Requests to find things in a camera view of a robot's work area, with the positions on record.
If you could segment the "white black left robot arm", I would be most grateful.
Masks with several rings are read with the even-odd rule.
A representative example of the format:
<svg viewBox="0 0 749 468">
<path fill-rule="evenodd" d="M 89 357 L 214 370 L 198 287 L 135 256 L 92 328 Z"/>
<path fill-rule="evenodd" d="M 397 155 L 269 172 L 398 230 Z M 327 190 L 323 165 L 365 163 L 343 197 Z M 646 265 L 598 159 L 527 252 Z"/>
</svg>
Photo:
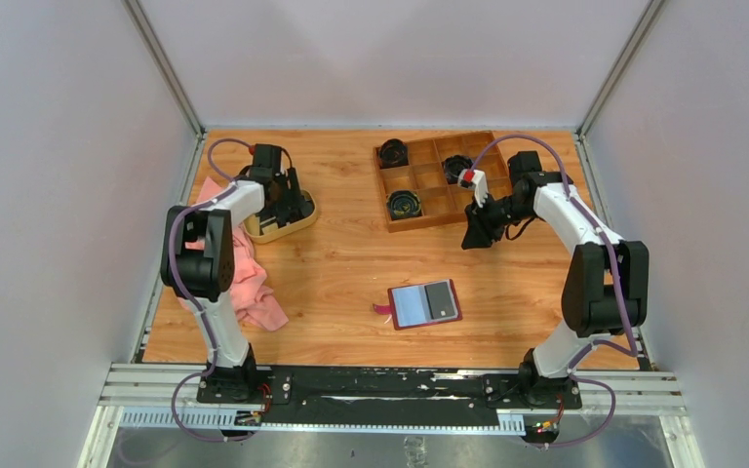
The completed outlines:
<svg viewBox="0 0 749 468">
<path fill-rule="evenodd" d="M 287 149 L 269 143 L 246 147 L 251 164 L 223 189 L 206 201 L 168 210 L 160 267 L 163 284 L 191 310 L 204 336 L 201 392 L 237 403 L 251 401 L 262 385 L 230 298 L 237 269 L 233 231 L 245 224 L 250 238 L 267 244 L 317 217 Z"/>
</svg>

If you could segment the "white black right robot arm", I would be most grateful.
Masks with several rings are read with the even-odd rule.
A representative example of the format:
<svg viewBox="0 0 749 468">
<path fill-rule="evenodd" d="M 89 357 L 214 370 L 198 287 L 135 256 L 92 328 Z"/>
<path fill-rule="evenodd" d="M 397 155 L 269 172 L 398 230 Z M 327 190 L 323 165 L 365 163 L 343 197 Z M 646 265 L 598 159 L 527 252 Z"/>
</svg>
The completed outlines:
<svg viewBox="0 0 749 468">
<path fill-rule="evenodd" d="M 459 174 L 459 185 L 473 193 L 461 246 L 489 248 L 509 236 L 510 226 L 539 219 L 571 256 L 562 320 L 518 369 L 520 398 L 538 408 L 597 348 L 637 355 L 633 330 L 647 318 L 650 252 L 643 242 L 627 241 L 608 228 L 580 198 L 566 171 L 543 170 L 536 152 L 511 157 L 508 172 L 512 192 L 500 199 L 490 194 L 484 172 L 470 168 Z"/>
</svg>

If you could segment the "black VIP credit card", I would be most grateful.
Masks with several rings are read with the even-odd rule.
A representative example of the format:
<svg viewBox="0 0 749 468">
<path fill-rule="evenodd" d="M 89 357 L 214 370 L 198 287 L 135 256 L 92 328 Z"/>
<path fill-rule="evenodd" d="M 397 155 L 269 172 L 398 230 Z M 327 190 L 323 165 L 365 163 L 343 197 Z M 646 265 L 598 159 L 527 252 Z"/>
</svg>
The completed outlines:
<svg viewBox="0 0 749 468">
<path fill-rule="evenodd" d="M 459 317 L 451 283 L 440 281 L 423 286 L 431 322 L 447 322 Z"/>
</svg>

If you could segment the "red card holder wallet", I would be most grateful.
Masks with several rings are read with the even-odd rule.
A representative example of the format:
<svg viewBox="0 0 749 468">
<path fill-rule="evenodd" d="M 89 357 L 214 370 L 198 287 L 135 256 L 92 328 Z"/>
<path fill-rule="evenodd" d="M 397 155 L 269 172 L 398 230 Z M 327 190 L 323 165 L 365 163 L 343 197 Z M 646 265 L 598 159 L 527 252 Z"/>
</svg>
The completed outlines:
<svg viewBox="0 0 749 468">
<path fill-rule="evenodd" d="M 459 311 L 459 317 L 447 322 L 431 322 L 429 319 L 427 300 L 423 291 L 423 286 L 440 281 L 449 281 L 451 283 L 453 296 Z M 386 304 L 374 304 L 372 309 L 376 314 L 386 316 L 396 331 L 461 321 L 463 314 L 453 281 L 451 279 L 440 281 L 390 288 L 387 290 L 388 302 Z"/>
</svg>

